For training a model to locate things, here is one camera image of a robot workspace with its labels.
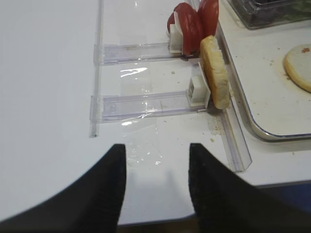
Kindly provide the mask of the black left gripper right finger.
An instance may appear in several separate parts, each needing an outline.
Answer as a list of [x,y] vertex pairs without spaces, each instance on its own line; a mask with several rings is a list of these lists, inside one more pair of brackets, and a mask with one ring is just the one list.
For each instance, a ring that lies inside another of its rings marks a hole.
[[189,192],[202,233],[309,233],[311,216],[250,185],[202,144],[189,150]]

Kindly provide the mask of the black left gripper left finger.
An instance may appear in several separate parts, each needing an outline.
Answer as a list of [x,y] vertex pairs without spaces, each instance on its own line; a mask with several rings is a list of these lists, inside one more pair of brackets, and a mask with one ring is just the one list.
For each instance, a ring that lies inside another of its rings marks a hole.
[[0,223],[2,233],[115,233],[126,187],[126,148],[114,144],[82,177]]

